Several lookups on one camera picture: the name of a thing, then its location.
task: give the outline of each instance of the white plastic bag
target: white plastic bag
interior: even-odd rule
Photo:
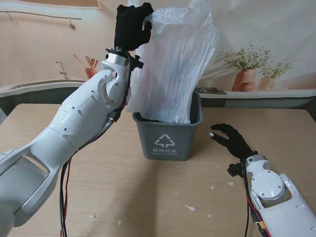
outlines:
[[[140,4],[129,0],[129,5]],[[136,50],[144,67],[134,70],[127,111],[140,112],[144,119],[190,123],[192,92],[218,38],[209,0],[160,8],[148,20],[152,36]]]

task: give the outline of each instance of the trash can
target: trash can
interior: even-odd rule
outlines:
[[[189,124],[154,122],[133,113],[144,157],[158,160],[189,159],[198,126],[203,120],[201,98],[193,92]]]

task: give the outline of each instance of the paper scrap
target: paper scrap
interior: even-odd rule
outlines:
[[[192,206],[186,205],[186,207],[187,207],[188,209],[190,209],[191,212],[194,212],[194,211],[197,211],[197,210],[198,210],[197,208],[194,208],[194,207],[192,207]]]

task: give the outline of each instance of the red wire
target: red wire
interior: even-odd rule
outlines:
[[[247,194],[246,194],[246,198],[247,198],[247,201],[248,201],[249,205],[252,207],[252,209],[253,209],[254,212],[256,213],[256,216],[258,217],[259,221],[262,221],[262,219],[261,219],[259,213],[258,213],[257,210],[253,207],[253,205],[252,205],[251,201],[249,200],[249,197],[248,197]]]
[[[68,173],[67,173],[66,186],[65,186],[65,216],[64,216],[64,220],[66,220],[66,216],[67,216],[67,206],[68,206],[68,182],[69,182],[69,174],[70,174],[70,165],[71,165],[71,161],[69,161],[69,164],[68,164]]]
[[[252,209],[254,210],[256,216],[258,217],[259,221],[262,221],[262,219],[261,219],[259,213],[258,213],[257,210],[253,207],[253,205],[252,205],[251,201],[249,200],[249,197],[248,197],[247,194],[246,194],[246,198],[247,198],[247,201],[248,201],[249,205],[252,207]],[[268,237],[271,237],[271,235],[270,235],[270,233],[269,233],[269,231],[268,231],[267,228],[265,228],[265,231],[266,231]]]

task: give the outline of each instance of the potted plant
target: potted plant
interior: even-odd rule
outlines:
[[[241,69],[237,73],[232,91],[252,91],[255,88],[254,78],[256,69],[262,67],[269,59],[269,50],[262,47],[259,51],[255,51],[253,45],[245,50],[244,47],[233,55],[226,53],[225,62],[235,68]]]
[[[287,62],[284,66],[282,63],[278,63],[275,68],[272,68],[268,63],[265,63],[262,66],[261,71],[264,77],[260,79],[258,90],[272,90],[276,84],[277,78],[290,69],[293,69],[293,65],[294,61]]]

